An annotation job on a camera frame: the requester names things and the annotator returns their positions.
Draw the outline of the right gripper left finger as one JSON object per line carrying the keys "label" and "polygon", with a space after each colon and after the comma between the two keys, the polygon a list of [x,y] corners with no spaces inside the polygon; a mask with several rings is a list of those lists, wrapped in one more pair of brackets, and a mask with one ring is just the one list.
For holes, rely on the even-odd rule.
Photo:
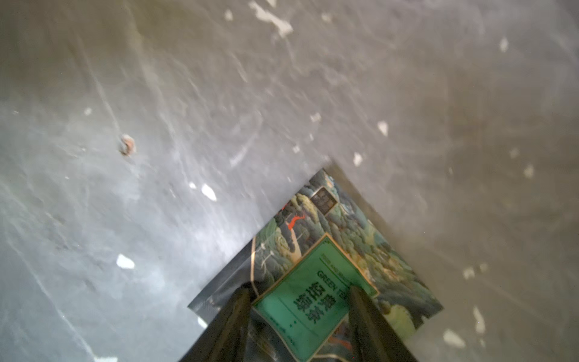
{"label": "right gripper left finger", "polygon": [[243,361],[250,320],[250,297],[250,290],[246,286],[236,289],[205,332],[179,361]]}

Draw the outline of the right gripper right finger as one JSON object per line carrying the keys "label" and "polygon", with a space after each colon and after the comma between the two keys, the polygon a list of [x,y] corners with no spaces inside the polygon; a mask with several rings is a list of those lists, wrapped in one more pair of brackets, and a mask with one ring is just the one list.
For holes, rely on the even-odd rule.
{"label": "right gripper right finger", "polygon": [[355,361],[417,362],[361,287],[348,291],[348,323]]}

